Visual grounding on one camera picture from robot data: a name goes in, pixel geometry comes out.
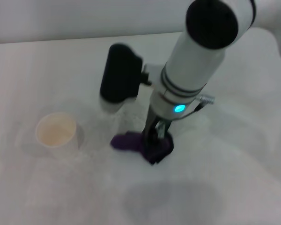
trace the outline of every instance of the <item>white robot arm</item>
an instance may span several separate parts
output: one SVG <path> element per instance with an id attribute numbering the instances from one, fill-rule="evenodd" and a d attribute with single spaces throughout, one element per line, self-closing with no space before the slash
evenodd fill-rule
<path id="1" fill-rule="evenodd" d="M 200 104 L 194 112 L 213 103 L 214 98 L 200 92 L 223 62 L 225 49 L 250 27 L 273 33 L 281 54 L 281 0 L 193 1 L 186 13 L 185 31 L 165 65 L 147 64 L 141 71 L 142 59 L 127 46 L 111 47 L 100 89 L 103 108 L 119 109 L 126 99 L 137 96 L 140 83 L 153 83 L 142 135 L 145 149 L 152 152 L 155 146 L 158 155 L 154 157 L 162 159 L 169 153 L 163 153 L 158 143 L 166 137 L 171 122 L 192 114 L 184 115 L 195 99 Z"/>

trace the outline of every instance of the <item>dark purple object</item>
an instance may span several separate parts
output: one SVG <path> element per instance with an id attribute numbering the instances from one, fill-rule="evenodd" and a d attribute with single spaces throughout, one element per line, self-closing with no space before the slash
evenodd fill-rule
<path id="1" fill-rule="evenodd" d="M 174 149 L 173 139 L 169 133 L 157 144 L 146 145 L 142 133 L 128 131 L 124 135 L 114 136 L 111 145 L 117 150 L 139 152 L 152 165 L 159 163 Z"/>

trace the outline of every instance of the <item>glowing blue light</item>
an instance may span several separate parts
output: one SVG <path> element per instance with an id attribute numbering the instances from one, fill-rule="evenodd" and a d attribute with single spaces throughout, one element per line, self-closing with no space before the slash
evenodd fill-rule
<path id="1" fill-rule="evenodd" d="M 175 107 L 174 111 L 176 113 L 182 112 L 185 109 L 185 105 L 178 105 Z"/>

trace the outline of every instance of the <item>white tabletop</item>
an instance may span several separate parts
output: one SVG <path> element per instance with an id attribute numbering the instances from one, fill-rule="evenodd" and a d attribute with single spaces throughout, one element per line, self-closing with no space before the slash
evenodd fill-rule
<path id="1" fill-rule="evenodd" d="M 164 64 L 178 36 L 0 45 L 0 225 L 281 225 L 281 59 L 263 30 L 227 50 L 204 89 L 216 104 L 173 123 L 164 161 L 109 146 L 143 129 L 151 93 L 102 112 L 109 46 Z M 58 160 L 36 143 L 36 123 L 56 111 L 80 125 L 77 157 Z"/>

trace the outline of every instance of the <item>paper cup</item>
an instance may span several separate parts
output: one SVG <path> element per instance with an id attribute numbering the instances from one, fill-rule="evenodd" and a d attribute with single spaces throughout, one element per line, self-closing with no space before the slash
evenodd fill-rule
<path id="1" fill-rule="evenodd" d="M 78 152 L 75 120 L 64 112 L 43 117 L 37 125 L 37 141 L 58 159 L 74 156 Z"/>

